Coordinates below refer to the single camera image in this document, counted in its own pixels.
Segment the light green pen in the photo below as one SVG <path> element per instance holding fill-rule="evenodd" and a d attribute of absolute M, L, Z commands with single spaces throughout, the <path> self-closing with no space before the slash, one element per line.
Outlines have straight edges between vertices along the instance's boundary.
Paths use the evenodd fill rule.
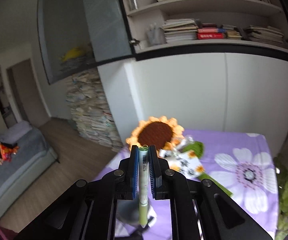
<path fill-rule="evenodd" d="M 139 223 L 143 228 L 148 222 L 148 151 L 147 145 L 139 148 Z"/>

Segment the grey felt pen holder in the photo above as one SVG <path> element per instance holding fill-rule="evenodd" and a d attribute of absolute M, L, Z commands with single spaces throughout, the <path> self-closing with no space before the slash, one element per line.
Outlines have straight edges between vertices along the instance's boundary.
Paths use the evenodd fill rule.
<path fill-rule="evenodd" d="M 116 218 L 131 226 L 139 226 L 139 200 L 118 200 L 117 201 L 117 215 Z M 148 202 L 148 226 L 152 227 L 157 222 L 157 214 L 150 202 Z"/>

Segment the sunflower gift card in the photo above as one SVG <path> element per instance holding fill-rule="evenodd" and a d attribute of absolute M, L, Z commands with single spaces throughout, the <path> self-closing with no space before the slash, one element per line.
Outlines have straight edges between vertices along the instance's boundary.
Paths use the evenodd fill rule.
<path fill-rule="evenodd" d="M 169 168 L 180 172 L 187 179 L 195 179 L 205 172 L 205 169 L 193 150 L 172 155 L 167 158 Z"/>

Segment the crochet sunflower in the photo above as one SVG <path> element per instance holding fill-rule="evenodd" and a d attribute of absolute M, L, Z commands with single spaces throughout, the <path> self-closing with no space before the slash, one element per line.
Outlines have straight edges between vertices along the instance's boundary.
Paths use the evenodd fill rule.
<path fill-rule="evenodd" d="M 165 143 L 170 142 L 172 138 L 188 136 L 184 136 L 183 132 L 184 128 L 177 123 L 175 118 L 169 119 L 166 116 L 156 118 L 151 116 L 148 120 L 139 121 L 139 125 L 132 131 L 130 137 L 126 139 L 126 144 L 128 144 L 129 147 L 133 145 L 138 147 L 142 147 L 144 145 L 155 145 L 156 152 L 158 154 L 158 150 L 162 149 Z M 192 146 L 187 146 L 185 148 L 185 150 L 194 150 L 199 160 L 204 154 L 204 149 L 204 144 L 196 140 L 194 140 L 194 144 Z M 222 189 L 227 195 L 230 197 L 233 195 L 231 191 L 209 176 L 206 171 L 195 179 L 209 179 L 218 185 L 218 187 L 220 187 L 220 189 Z"/>

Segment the pile of stacked books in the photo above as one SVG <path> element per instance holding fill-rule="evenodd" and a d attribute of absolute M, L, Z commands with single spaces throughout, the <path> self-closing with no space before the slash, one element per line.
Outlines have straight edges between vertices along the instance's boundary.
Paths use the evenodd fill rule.
<path fill-rule="evenodd" d="M 123 142 L 111 114 L 98 69 L 74 74 L 66 81 L 66 85 L 66 102 L 79 135 L 118 152 Z"/>

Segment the purple floral tablecloth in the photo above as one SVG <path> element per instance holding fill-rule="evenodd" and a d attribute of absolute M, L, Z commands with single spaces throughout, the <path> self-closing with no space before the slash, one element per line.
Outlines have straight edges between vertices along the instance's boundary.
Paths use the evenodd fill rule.
<path fill-rule="evenodd" d="M 257 133 L 185 129 L 204 145 L 206 174 L 231 191 L 232 199 L 274 238 L 278 221 L 278 185 L 266 138 Z"/>

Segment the grey bed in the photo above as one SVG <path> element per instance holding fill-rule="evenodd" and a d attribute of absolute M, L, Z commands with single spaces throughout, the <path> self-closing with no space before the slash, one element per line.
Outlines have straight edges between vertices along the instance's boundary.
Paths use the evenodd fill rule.
<path fill-rule="evenodd" d="M 0 134 L 0 142 L 19 146 L 11 161 L 3 161 L 0 154 L 1 218 L 29 186 L 59 160 L 41 131 L 27 121 Z"/>

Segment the orange snack bag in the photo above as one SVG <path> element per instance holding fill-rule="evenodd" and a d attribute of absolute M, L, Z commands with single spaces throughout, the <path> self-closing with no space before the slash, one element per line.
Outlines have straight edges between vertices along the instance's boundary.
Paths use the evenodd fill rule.
<path fill-rule="evenodd" d="M 17 144 L 11 145 L 0 142 L 0 154 L 3 161 L 11 161 L 12 155 L 16 154 L 18 150 L 19 146 Z"/>

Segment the yellow plush toy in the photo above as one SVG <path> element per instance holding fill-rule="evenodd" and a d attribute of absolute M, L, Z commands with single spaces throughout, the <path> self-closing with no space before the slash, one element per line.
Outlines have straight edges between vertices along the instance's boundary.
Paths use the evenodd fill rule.
<path fill-rule="evenodd" d="M 89 46 L 78 46 L 65 52 L 64 55 L 59 58 L 59 60 L 60 62 L 66 62 L 70 59 L 76 59 L 78 57 L 85 56 L 90 51 L 92 50 Z"/>

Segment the white bookshelf cabinet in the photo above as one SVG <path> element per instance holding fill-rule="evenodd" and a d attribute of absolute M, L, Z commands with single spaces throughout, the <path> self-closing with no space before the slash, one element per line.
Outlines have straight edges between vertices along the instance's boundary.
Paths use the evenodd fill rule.
<path fill-rule="evenodd" d="M 288 53 L 202 41 L 134 54 L 120 0 L 95 0 L 101 41 L 93 41 L 98 71 L 117 131 L 125 140 L 140 120 L 175 118 L 184 129 L 288 132 Z M 230 96 L 240 98 L 227 117 Z"/>

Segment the clear pen cup on shelf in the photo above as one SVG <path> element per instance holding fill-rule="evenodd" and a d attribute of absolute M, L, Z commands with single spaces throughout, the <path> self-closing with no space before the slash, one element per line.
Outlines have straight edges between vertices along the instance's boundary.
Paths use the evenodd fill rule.
<path fill-rule="evenodd" d="M 164 36 L 164 31 L 161 27 L 158 27 L 156 23 L 151 24 L 147 31 L 146 35 L 148 38 L 148 42 L 151 46 L 157 46 L 157 45 L 162 45 L 165 44 L 165 36 Z"/>

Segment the red book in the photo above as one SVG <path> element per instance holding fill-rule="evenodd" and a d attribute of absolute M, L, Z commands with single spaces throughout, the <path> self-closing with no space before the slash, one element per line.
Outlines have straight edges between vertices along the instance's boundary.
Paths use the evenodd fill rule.
<path fill-rule="evenodd" d="M 224 33 L 197 33 L 198 40 L 224 39 Z"/>

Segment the brown room door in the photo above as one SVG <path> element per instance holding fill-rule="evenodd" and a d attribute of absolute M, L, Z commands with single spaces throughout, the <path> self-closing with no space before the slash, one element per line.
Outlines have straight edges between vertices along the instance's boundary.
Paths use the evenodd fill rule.
<path fill-rule="evenodd" d="M 7 76 L 20 116 L 34 127 L 50 119 L 41 100 L 30 59 L 7 69 Z"/>

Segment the left glass cabinet door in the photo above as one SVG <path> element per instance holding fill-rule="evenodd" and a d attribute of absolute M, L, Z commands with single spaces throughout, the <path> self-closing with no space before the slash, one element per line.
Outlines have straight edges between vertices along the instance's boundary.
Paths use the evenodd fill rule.
<path fill-rule="evenodd" d="M 135 54 L 122 0 L 38 0 L 37 23 L 49 84 Z M 60 62 L 65 52 L 78 46 L 92 51 Z"/>

